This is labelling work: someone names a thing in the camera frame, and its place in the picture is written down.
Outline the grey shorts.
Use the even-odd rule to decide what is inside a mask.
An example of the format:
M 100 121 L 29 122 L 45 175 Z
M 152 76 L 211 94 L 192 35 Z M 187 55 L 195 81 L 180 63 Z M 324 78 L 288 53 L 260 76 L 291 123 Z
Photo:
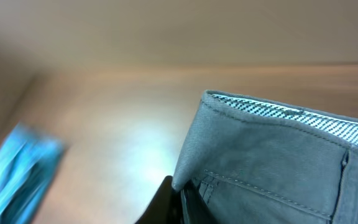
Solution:
M 207 90 L 172 186 L 219 223 L 358 223 L 358 119 Z

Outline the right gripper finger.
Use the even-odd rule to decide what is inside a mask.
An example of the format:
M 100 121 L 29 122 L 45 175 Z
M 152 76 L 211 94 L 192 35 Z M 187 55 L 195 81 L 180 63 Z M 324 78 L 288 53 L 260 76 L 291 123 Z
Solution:
M 145 212 L 135 224 L 182 224 L 181 194 L 172 187 L 173 177 L 166 176 Z

